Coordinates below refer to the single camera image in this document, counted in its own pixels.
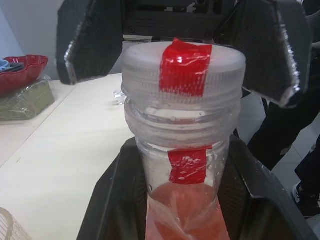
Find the red bowl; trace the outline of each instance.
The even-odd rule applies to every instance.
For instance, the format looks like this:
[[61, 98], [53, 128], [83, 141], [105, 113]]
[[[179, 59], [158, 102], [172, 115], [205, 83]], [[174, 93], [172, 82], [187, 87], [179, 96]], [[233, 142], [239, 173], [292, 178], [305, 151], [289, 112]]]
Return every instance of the red bowl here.
[[41, 55], [9, 56], [4, 60], [9, 63], [24, 63], [24, 69], [0, 73], [0, 95], [32, 84], [48, 64], [48, 58]]

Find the person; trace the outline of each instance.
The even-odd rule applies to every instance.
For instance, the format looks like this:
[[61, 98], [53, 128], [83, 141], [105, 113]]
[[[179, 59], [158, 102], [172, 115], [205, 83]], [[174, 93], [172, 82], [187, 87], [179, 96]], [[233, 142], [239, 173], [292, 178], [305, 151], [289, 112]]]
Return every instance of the person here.
[[[309, 126], [320, 112], [320, 49], [312, 49], [309, 88], [301, 102], [292, 109], [269, 104], [260, 129], [248, 148], [270, 171], [290, 150], [300, 131]], [[315, 149], [295, 169], [301, 182], [293, 187], [292, 196], [305, 218], [320, 214], [320, 137]]]

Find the white plastic cap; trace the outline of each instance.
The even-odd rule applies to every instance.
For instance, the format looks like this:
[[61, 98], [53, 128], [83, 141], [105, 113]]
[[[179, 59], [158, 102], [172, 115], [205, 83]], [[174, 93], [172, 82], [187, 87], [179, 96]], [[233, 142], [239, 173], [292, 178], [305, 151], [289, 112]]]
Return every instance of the white plastic cap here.
[[122, 91], [131, 100], [149, 106], [180, 105], [181, 109], [200, 105], [202, 109], [225, 107], [242, 97], [246, 57], [232, 48], [213, 45], [202, 96], [186, 96], [160, 91], [161, 62], [172, 42], [131, 46], [124, 53]]

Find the shoe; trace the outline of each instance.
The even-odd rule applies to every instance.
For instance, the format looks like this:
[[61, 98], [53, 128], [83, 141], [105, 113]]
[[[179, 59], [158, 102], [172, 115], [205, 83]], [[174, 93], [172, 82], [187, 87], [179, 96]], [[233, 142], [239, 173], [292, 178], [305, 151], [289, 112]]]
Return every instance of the shoe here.
[[320, 214], [320, 207], [318, 204], [319, 194], [313, 194], [304, 191], [301, 187], [302, 183], [294, 185], [292, 188], [292, 197], [295, 205], [298, 207], [305, 219], [311, 218]]

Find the plastic bag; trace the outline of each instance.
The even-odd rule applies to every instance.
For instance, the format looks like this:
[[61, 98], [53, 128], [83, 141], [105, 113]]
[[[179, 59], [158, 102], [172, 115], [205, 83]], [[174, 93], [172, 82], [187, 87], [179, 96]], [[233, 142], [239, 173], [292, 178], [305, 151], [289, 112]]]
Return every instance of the plastic bag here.
[[51, 78], [41, 76], [33, 84], [0, 96], [0, 122], [28, 120], [55, 102]]

